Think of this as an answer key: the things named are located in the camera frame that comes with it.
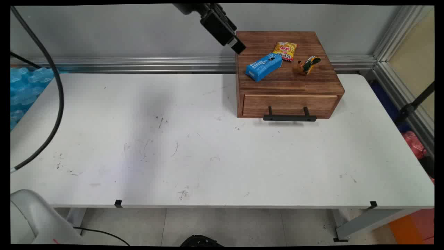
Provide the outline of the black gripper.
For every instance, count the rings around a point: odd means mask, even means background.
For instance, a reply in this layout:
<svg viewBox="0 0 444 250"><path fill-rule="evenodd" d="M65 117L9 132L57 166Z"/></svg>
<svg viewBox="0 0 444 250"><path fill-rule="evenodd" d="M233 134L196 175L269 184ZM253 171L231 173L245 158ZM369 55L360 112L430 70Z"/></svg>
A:
<svg viewBox="0 0 444 250"><path fill-rule="evenodd" d="M173 6L184 15L189 15L192 12L197 12L199 15L205 15L209 9L206 3L174 3Z"/></svg>

